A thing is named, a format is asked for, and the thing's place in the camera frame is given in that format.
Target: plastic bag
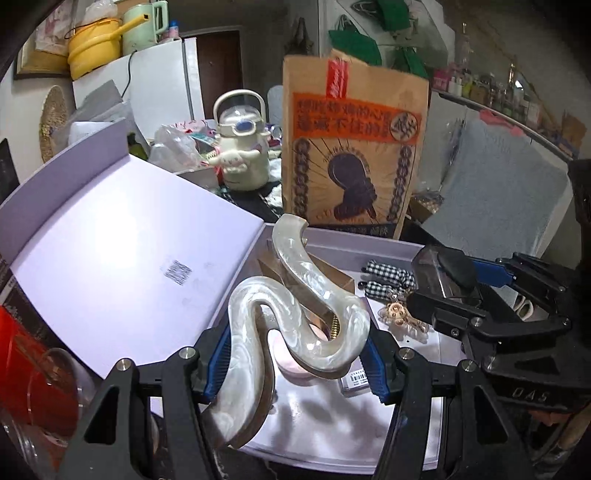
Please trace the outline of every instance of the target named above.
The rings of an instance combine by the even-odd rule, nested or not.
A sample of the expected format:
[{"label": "plastic bag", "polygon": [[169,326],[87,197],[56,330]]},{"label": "plastic bag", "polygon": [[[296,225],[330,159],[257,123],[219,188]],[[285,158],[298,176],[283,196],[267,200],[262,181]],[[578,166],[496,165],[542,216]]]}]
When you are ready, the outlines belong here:
[{"label": "plastic bag", "polygon": [[101,18],[116,18],[117,5],[113,0],[97,0],[86,8],[82,25],[88,25]]},{"label": "plastic bag", "polygon": [[154,146],[148,160],[170,173],[206,166],[197,151],[195,140],[173,127],[161,126],[154,135]]}]

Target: green kettle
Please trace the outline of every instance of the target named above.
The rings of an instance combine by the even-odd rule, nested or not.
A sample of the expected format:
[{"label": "green kettle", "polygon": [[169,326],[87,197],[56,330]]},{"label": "green kettle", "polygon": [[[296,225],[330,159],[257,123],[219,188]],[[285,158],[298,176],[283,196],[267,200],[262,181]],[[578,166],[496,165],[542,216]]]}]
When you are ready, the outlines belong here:
[{"label": "green kettle", "polygon": [[123,22],[138,15],[149,15],[150,20],[123,35],[123,55],[153,47],[158,43],[158,35],[168,30],[168,2],[165,0],[131,7],[123,15]]}]

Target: barcode label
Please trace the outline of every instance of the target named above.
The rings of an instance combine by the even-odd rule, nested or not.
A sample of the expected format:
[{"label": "barcode label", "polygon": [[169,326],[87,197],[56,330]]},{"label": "barcode label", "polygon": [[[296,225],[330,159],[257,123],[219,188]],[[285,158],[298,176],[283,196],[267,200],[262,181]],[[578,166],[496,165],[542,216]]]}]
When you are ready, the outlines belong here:
[{"label": "barcode label", "polygon": [[363,369],[356,370],[354,372],[349,373],[349,388],[360,387],[361,385],[367,385],[368,379],[365,376],[365,371]]},{"label": "barcode label", "polygon": [[170,268],[166,271],[164,276],[170,278],[182,286],[187,281],[192,271],[193,270],[191,270],[187,265],[183,265],[181,262],[177,262],[175,260]]}]

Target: checkered fabric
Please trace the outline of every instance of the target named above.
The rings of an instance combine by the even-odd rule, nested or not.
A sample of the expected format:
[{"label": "checkered fabric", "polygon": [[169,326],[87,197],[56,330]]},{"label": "checkered fabric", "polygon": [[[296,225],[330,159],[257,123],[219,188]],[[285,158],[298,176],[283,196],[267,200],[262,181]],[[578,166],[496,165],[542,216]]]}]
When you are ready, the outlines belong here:
[{"label": "checkered fabric", "polygon": [[394,301],[398,295],[402,295],[404,290],[391,285],[382,285],[381,283],[370,281],[365,286],[365,296],[371,300]]},{"label": "checkered fabric", "polygon": [[414,275],[402,268],[393,267],[384,263],[377,263],[375,260],[370,260],[365,267],[365,271],[387,282],[390,282],[396,287],[401,287],[404,290],[416,290],[417,283]]}]

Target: pearl white acrylic s-shaped object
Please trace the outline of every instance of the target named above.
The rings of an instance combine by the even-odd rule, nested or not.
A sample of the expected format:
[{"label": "pearl white acrylic s-shaped object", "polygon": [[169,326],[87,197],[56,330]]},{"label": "pearl white acrylic s-shaped object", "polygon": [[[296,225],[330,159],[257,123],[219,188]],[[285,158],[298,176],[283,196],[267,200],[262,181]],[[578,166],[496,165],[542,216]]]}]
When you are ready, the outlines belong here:
[{"label": "pearl white acrylic s-shaped object", "polygon": [[273,228],[273,247],[283,266],[338,318],[340,332],[330,342],[320,340],[305,321],[277,319],[287,348],[306,370],[326,378],[340,378],[343,366],[359,356],[369,334],[369,313],[361,299],[332,283],[314,265],[302,243],[308,222],[283,215]]},{"label": "pearl white acrylic s-shaped object", "polygon": [[[228,373],[215,401],[202,416],[213,447],[242,447],[256,435],[267,417],[275,383],[267,344],[270,329],[279,329],[302,367],[325,378],[342,376],[341,372],[349,369],[365,345],[369,313],[358,297],[333,284],[314,266],[301,240],[306,225],[298,217],[284,215],[273,231],[274,246],[292,275],[338,316],[340,333],[335,340],[320,340],[299,302],[279,282],[268,277],[241,282],[228,305],[232,334]],[[264,305],[272,315],[261,308]]]}]

